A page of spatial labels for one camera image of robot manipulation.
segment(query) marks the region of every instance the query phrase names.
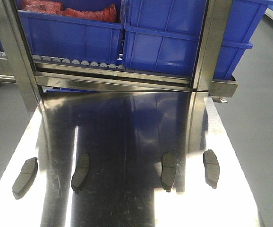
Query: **stainless steel table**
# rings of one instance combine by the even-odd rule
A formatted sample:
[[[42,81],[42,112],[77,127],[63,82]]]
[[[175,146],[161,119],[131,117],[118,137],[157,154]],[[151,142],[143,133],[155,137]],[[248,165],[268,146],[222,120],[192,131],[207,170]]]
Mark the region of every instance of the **stainless steel table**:
[[[219,161],[205,182],[203,152]],[[161,186],[171,152],[176,179]],[[86,185],[70,187],[77,158],[90,157]],[[25,160],[36,179],[19,200],[12,186]],[[0,227],[262,227],[226,131],[207,93],[47,93],[0,180]]]

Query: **metal table surface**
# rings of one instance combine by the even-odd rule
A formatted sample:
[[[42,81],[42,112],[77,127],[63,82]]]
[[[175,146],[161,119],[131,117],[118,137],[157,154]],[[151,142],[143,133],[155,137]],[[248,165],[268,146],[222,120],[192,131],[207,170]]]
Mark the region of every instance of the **metal table surface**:
[[[219,161],[205,182],[203,152]],[[176,179],[161,186],[171,152]],[[90,157],[86,185],[70,187],[77,158]],[[19,200],[12,186],[25,160],[36,179]],[[262,227],[226,131],[207,93],[47,93],[0,180],[0,227]]]

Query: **gray floor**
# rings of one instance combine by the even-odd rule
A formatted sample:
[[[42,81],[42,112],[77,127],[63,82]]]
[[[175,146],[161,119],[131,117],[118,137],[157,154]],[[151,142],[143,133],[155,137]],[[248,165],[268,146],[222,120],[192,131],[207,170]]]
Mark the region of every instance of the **gray floor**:
[[[273,21],[264,18],[234,76],[239,87],[217,110],[262,218],[273,227]]]
[[[267,227],[273,227],[273,23],[258,26],[234,75],[239,88],[217,104]],[[16,85],[0,87],[0,176],[28,124]]]
[[[29,122],[15,84],[0,87],[0,178]]]

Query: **gray brake pad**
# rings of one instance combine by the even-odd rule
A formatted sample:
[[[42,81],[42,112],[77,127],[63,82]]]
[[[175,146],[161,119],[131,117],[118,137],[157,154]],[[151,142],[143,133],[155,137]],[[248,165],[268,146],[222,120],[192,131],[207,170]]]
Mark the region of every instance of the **gray brake pad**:
[[[203,154],[206,183],[216,188],[220,177],[220,166],[213,150],[207,150]]]
[[[25,161],[13,185],[13,195],[16,200],[21,199],[30,189],[36,178],[37,171],[38,162],[36,157]]]
[[[175,160],[170,152],[163,154],[161,184],[164,190],[171,192],[175,180]]]
[[[78,160],[75,172],[71,179],[71,187],[75,193],[79,193],[85,185],[89,171],[89,155],[82,154]]]

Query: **red packaging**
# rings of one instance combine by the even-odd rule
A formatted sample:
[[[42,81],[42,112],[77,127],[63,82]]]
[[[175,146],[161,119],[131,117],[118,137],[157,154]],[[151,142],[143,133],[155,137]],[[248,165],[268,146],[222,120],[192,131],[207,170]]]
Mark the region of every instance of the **red packaging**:
[[[117,11],[115,4],[104,8],[102,11],[78,11],[71,8],[63,9],[63,3],[48,0],[22,0],[20,9],[38,13],[56,14],[68,17],[77,17],[89,20],[98,20],[106,22],[116,22]]]
[[[63,3],[46,0],[22,0],[20,8],[26,11],[56,14],[56,11],[63,9]]]

